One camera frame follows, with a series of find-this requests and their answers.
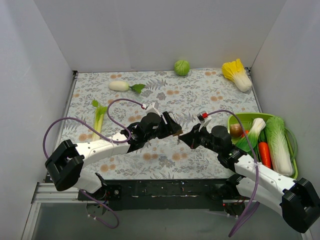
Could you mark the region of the large brass padlock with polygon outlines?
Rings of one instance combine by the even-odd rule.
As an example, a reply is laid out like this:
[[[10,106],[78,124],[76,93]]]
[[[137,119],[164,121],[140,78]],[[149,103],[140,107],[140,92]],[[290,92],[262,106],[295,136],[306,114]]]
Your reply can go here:
[[[179,125],[176,115],[172,112],[168,112],[168,116],[170,117],[170,126],[172,128],[172,136],[176,137],[183,133],[182,127]]]

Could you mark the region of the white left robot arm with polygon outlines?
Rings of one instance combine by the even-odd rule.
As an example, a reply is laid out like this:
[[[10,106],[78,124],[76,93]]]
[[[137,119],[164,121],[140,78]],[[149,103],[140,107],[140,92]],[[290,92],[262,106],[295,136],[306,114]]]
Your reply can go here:
[[[57,191],[77,188],[88,192],[95,200],[106,196],[106,184],[98,173],[86,166],[115,155],[134,152],[155,138],[163,139],[182,133],[182,127],[168,112],[149,112],[139,122],[111,136],[109,140],[72,143],[64,140],[45,162],[45,167]]]

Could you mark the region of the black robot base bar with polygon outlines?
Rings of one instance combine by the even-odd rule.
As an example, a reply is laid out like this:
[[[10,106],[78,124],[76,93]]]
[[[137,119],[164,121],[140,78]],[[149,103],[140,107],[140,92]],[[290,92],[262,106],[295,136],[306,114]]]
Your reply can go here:
[[[239,215],[248,200],[236,190],[239,179],[106,180],[106,185],[95,193],[79,192],[77,199],[95,198],[114,211],[202,209]]]

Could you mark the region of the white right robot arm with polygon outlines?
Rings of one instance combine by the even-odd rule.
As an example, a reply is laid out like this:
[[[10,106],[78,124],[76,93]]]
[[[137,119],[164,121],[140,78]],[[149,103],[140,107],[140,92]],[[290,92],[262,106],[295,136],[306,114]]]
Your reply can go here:
[[[320,198],[310,181],[295,180],[259,165],[232,143],[227,128],[214,126],[208,132],[200,123],[178,137],[191,149],[202,146],[218,154],[218,161],[241,177],[226,186],[232,199],[251,197],[280,214],[295,231],[305,233],[320,217]]]

